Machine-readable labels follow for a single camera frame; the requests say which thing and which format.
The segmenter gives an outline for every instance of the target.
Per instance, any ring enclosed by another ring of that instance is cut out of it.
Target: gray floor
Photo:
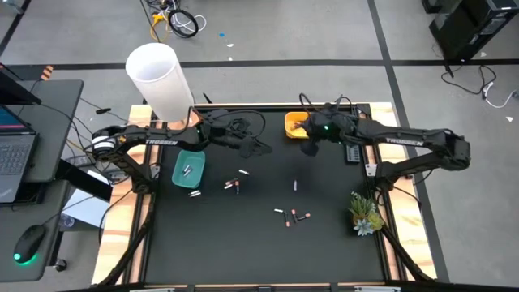
[[[191,40],[170,36],[182,61],[269,59],[381,59],[366,0],[185,0],[185,8],[208,19]],[[419,0],[375,0],[393,59],[438,59],[428,30],[433,16]],[[14,16],[0,10],[0,33]],[[519,17],[485,48],[484,58],[519,58]],[[137,1],[32,1],[0,60],[6,64],[124,62],[137,46],[151,42]],[[496,104],[519,89],[519,66],[493,66],[498,80],[489,93]],[[515,173],[519,101],[493,109],[440,80],[443,67],[395,67],[412,127],[449,127],[472,145],[472,166],[459,173],[437,170],[427,180],[448,273],[453,282],[519,286],[519,217]],[[354,101],[393,101],[383,67],[234,67],[186,69],[195,95],[214,102],[313,101],[343,93]],[[53,79],[83,79],[83,98],[125,117],[142,97],[123,70],[55,71]],[[477,90],[477,67],[454,80]],[[118,124],[95,115],[83,102],[77,117],[96,130]],[[506,117],[516,118],[509,122]],[[88,136],[81,126],[80,131]],[[70,156],[69,150],[63,154]],[[97,254],[96,234],[67,235],[61,253],[74,263],[64,273],[49,269],[37,283],[0,284],[0,290],[64,290],[88,285]]]

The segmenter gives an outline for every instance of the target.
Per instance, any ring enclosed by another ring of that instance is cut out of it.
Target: small potted plant
[[[384,220],[377,212],[373,200],[366,199],[358,193],[351,192],[351,208],[352,221],[354,223],[354,230],[357,230],[358,236],[373,234],[373,232],[382,229]]]

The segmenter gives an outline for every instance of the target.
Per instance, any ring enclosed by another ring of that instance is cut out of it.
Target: teal container
[[[193,170],[188,175],[184,176],[182,171],[188,165],[190,165]],[[171,181],[179,187],[195,189],[200,185],[200,181],[202,180],[204,165],[204,152],[191,152],[182,150],[178,154],[177,163],[175,164],[175,169],[173,170]]]

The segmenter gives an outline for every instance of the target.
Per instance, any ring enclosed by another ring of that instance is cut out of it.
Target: white plastic cup
[[[177,122],[187,118],[193,97],[171,47],[159,43],[141,45],[128,56],[126,70],[160,120]]]

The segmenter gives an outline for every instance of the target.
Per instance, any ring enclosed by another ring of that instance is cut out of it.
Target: yellow bowl
[[[298,123],[306,121],[307,112],[289,112],[285,115],[286,135],[292,139],[308,139],[307,132],[302,127],[297,127]]]

